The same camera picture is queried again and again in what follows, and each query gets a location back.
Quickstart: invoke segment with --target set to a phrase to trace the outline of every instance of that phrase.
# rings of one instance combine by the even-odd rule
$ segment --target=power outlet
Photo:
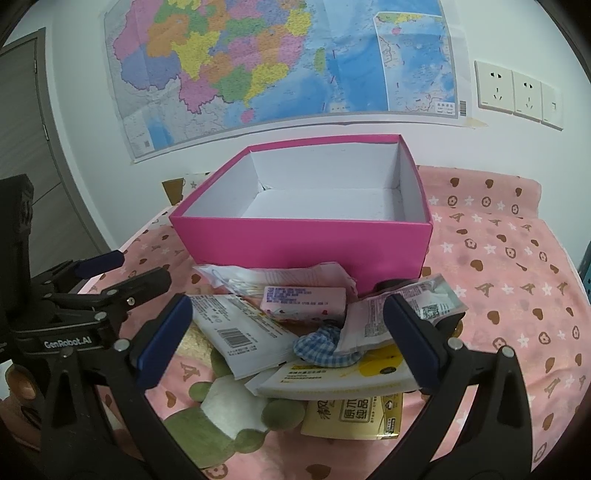
[[[480,108],[513,113],[515,99],[510,70],[476,61],[476,83]]]
[[[542,84],[522,73],[513,72],[515,89],[515,114],[526,118],[542,120]]]

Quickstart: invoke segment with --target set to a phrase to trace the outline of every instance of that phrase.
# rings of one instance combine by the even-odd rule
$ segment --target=light switch
[[[563,120],[562,92],[542,83],[542,123],[562,130]]]

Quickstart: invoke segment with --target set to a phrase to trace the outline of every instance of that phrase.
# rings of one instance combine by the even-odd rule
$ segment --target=open box
[[[433,230],[399,135],[248,147],[170,219],[198,264],[294,268],[336,261],[360,293],[382,280],[419,277]]]

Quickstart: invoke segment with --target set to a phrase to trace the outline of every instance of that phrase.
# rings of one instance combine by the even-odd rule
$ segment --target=pink bedsheet
[[[591,307],[563,248],[537,218],[538,183],[452,168],[420,167],[420,175],[434,220],[423,275],[443,273],[469,306],[461,338],[470,348],[494,352],[511,345],[517,351],[530,399],[535,467],[555,445],[587,389]],[[85,291],[100,291],[158,266],[168,268],[173,278],[168,294],[133,311],[122,337],[133,336],[173,293],[211,291],[192,270],[193,261],[166,212],[122,249],[125,265],[92,280]],[[189,387],[211,374],[204,363],[176,355],[160,385],[146,395],[164,419],[192,405]],[[437,456],[453,447],[474,393],[474,388],[466,393]],[[108,391],[103,395],[111,405]],[[418,393],[404,396],[402,435],[423,405]],[[270,433],[259,451],[236,454],[205,473],[216,480],[363,480],[396,442]]]

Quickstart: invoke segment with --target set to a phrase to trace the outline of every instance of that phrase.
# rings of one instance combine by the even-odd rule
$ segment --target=plush toy
[[[211,354],[211,382],[191,386],[189,395],[202,402],[174,413],[164,425],[199,468],[217,466],[234,453],[251,453],[261,448],[271,430],[289,430],[304,419],[305,405],[296,400],[255,397],[246,380],[235,380],[217,350]]]

